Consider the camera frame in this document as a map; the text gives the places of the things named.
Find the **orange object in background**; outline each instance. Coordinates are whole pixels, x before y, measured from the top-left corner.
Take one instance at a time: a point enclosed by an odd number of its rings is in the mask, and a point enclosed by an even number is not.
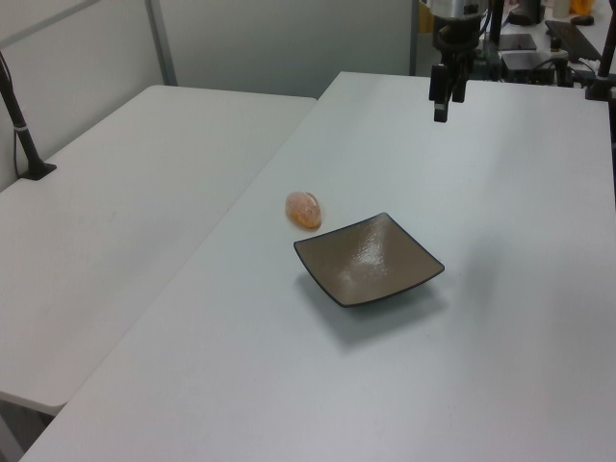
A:
[[[571,13],[590,14],[595,0],[571,0]]]

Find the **square plate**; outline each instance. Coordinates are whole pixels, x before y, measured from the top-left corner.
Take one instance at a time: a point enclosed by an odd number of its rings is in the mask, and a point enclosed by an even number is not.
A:
[[[317,284],[344,307],[408,291],[445,270],[385,213],[294,248]]]

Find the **seashell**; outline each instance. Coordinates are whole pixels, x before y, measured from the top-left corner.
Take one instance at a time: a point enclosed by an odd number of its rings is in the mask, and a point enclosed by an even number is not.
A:
[[[292,192],[285,204],[287,216],[299,226],[317,229],[321,226],[321,207],[309,192]]]

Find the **white wall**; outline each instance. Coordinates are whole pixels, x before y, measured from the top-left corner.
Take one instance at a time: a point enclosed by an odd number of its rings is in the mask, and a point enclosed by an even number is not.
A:
[[[6,2],[14,0],[0,0],[0,12]],[[163,82],[143,0],[101,0],[2,52],[43,159]],[[15,179],[12,149],[13,125],[0,103],[0,191]]]
[[[319,97],[341,70],[406,74],[411,0],[158,0],[178,84]]]

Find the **black pole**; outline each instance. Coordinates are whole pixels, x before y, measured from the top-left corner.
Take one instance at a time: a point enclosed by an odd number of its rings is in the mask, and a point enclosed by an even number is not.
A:
[[[607,29],[607,37],[605,38],[605,46],[601,55],[601,63],[599,64],[599,72],[597,79],[593,84],[586,89],[586,99],[593,101],[609,101],[612,83],[609,81],[609,69],[612,66],[614,59],[614,48],[616,47],[616,17],[614,17],[614,8],[616,2],[610,0],[609,5],[612,8],[612,17],[609,20],[609,29]]]
[[[9,110],[9,116],[11,116],[11,120],[13,121],[14,130],[19,136],[19,141],[21,142],[24,153],[28,158],[28,171],[21,175],[21,177],[29,180],[39,180],[51,171],[55,170],[56,166],[46,164],[40,159],[35,143],[32,141],[32,137],[30,136],[28,125],[26,125],[26,121],[24,120],[19,104],[17,103],[17,98],[15,98],[13,83],[9,77],[8,70],[5,68],[4,58],[0,61],[0,92],[2,93],[2,99],[4,99],[4,103]]]
[[[490,41],[496,46],[501,42],[502,12],[504,0],[494,0],[492,4],[492,24],[490,24]]]

